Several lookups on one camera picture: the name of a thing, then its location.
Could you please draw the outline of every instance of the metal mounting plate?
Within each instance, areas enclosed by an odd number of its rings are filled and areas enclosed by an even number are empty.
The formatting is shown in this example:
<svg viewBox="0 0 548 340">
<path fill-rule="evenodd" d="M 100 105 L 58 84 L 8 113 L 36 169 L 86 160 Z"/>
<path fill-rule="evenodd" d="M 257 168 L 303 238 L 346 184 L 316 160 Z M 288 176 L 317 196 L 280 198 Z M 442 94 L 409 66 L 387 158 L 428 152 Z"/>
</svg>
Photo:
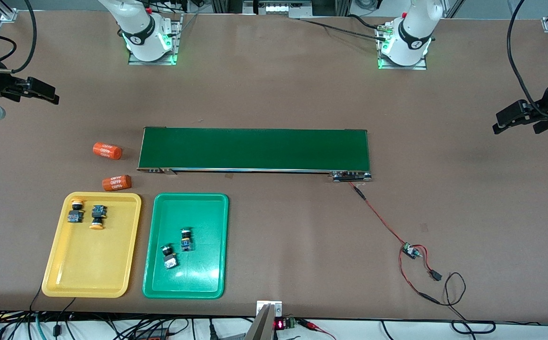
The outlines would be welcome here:
<svg viewBox="0 0 548 340">
<path fill-rule="evenodd" d="M 276 310 L 276 318 L 280 318 L 283 315 L 283 302 L 282 301 L 257 301 L 257 307 L 255 308 L 255 315 L 259 314 L 259 311 L 265 304 L 273 304 Z"/>
</svg>

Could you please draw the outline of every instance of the green tray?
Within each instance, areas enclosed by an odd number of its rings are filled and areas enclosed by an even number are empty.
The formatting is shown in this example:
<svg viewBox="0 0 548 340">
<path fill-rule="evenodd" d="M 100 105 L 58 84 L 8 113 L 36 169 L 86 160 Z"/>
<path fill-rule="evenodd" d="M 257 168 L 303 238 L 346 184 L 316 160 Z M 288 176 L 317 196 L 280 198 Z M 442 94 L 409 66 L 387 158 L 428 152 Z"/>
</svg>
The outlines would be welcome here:
<svg viewBox="0 0 548 340">
<path fill-rule="evenodd" d="M 194 250 L 181 251 L 181 228 L 192 230 Z M 224 292 L 228 197 L 164 192 L 154 199 L 144 287 L 151 299 L 217 299 Z M 166 269 L 161 247 L 171 243 L 177 266 Z"/>
</svg>

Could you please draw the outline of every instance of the connector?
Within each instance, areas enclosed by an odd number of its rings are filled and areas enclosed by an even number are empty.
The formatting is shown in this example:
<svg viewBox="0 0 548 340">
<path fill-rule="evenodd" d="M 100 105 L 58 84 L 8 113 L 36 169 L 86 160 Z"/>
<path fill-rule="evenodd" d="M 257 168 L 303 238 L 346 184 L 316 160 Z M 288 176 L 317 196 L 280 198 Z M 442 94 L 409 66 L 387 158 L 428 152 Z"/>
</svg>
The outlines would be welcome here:
<svg viewBox="0 0 548 340">
<path fill-rule="evenodd" d="M 215 326 L 213 325 L 213 323 L 209 325 L 209 332 L 211 334 L 209 340 L 220 340 L 220 337 L 217 336 L 217 332 L 215 331 Z"/>
<path fill-rule="evenodd" d="M 60 334 L 62 334 L 62 326 L 60 325 L 55 325 L 53 327 L 53 330 L 51 330 L 51 335 L 53 336 L 59 336 Z"/>
<path fill-rule="evenodd" d="M 429 274 L 431 275 L 431 278 L 434 279 L 434 280 L 442 280 L 442 275 L 440 275 L 440 273 L 436 272 L 435 270 L 431 270 L 429 271 Z"/>
<path fill-rule="evenodd" d="M 303 327 L 306 327 L 307 329 L 309 329 L 310 331 L 315 331 L 318 326 L 311 323 L 310 321 L 307 321 L 306 319 L 298 319 L 298 318 L 295 318 L 295 320 L 297 321 L 297 324 L 300 325 L 300 326 L 303 326 Z"/>
</svg>

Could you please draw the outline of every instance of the red wire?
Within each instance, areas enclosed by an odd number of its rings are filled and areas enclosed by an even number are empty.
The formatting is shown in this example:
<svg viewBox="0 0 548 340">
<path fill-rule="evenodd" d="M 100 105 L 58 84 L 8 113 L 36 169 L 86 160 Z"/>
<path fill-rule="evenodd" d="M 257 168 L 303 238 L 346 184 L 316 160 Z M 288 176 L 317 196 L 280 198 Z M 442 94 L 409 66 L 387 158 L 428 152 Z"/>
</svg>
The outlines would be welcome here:
<svg viewBox="0 0 548 340">
<path fill-rule="evenodd" d="M 429 266 L 429 256 L 427 255 L 427 248 L 425 248 L 424 245 L 412 245 L 413 248 L 421 248 L 423 249 L 423 258 L 425 258 L 425 267 L 429 270 L 429 271 L 432 271 L 433 269 L 431 269 L 431 267 Z"/>
<path fill-rule="evenodd" d="M 412 285 L 411 280 L 406 277 L 406 274 L 404 273 L 404 269 L 402 268 L 402 248 L 400 249 L 400 253 L 398 254 L 398 265 L 400 266 L 400 273 L 402 273 L 402 277 L 404 277 L 404 280 L 406 280 L 406 283 L 408 283 L 408 286 L 412 288 L 417 294 L 419 294 L 419 291 L 415 288 L 415 286 Z"/>
<path fill-rule="evenodd" d="M 317 332 L 321 332 L 321 333 L 325 333 L 326 335 L 330 336 L 331 338 L 337 340 L 337 338 L 335 338 L 334 335 L 332 335 L 331 333 L 328 333 L 327 331 L 323 331 L 320 327 L 318 327 L 318 328 L 316 329 L 316 331 L 317 331 Z"/>
<path fill-rule="evenodd" d="M 356 187 L 354 185 L 354 183 L 351 183 L 349 182 L 349 184 L 352 186 L 352 187 Z M 379 220 L 382 222 L 382 224 L 384 224 L 384 226 L 398 239 L 398 241 L 400 241 L 402 243 L 402 245 L 404 245 L 406 242 L 404 242 L 403 239 L 401 239 L 401 237 L 398 236 L 398 234 L 395 233 L 395 231 L 389 226 L 389 224 L 384 220 L 383 217 L 381 217 L 381 215 L 379 215 L 379 213 L 377 213 L 377 211 L 375 210 L 375 208 L 373 208 L 373 206 L 371 205 L 371 203 L 368 201 L 368 200 L 364 200 L 365 203 L 367 203 L 367 206 L 369 208 L 371 208 L 371 210 L 373 211 L 373 213 L 375 213 L 375 215 L 377 215 L 377 217 L 379 218 Z"/>
</svg>

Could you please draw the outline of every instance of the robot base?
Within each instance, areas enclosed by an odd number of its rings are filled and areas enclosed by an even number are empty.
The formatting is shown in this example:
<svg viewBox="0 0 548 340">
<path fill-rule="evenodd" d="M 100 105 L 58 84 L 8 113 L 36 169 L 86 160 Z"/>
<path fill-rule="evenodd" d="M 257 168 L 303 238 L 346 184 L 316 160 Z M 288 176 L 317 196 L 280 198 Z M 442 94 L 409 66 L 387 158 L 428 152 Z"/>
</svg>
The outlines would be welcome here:
<svg viewBox="0 0 548 340">
<path fill-rule="evenodd" d="M 131 51 L 129 51 L 129 60 L 127 64 L 129 65 L 176 65 L 177 64 L 177 54 L 180 50 L 180 38 L 181 38 L 181 22 L 183 21 L 184 16 L 182 15 L 179 21 L 172 21 L 169 18 L 166 18 L 164 25 L 164 34 L 162 34 L 159 39 L 161 43 L 165 46 L 171 46 L 171 49 L 167 51 L 161 58 L 157 60 L 147 62 L 142 61 L 136 58 Z"/>
<path fill-rule="evenodd" d="M 393 26 L 393 22 L 386 22 L 385 24 L 388 27 Z M 386 39 L 391 38 L 393 34 L 390 32 L 380 32 L 378 30 L 375 30 L 375 36 L 384 37 Z M 387 48 L 388 41 L 377 41 L 377 65 L 378 69 L 420 69 L 420 70 L 426 70 L 427 69 L 427 63 L 425 60 L 425 56 L 427 55 L 427 47 L 425 47 L 425 52 L 423 53 L 423 56 L 421 56 L 421 60 L 417 62 L 417 64 L 410 65 L 410 66 L 403 66 L 398 65 L 395 62 L 393 62 L 388 56 L 383 54 L 381 50 Z"/>
</svg>

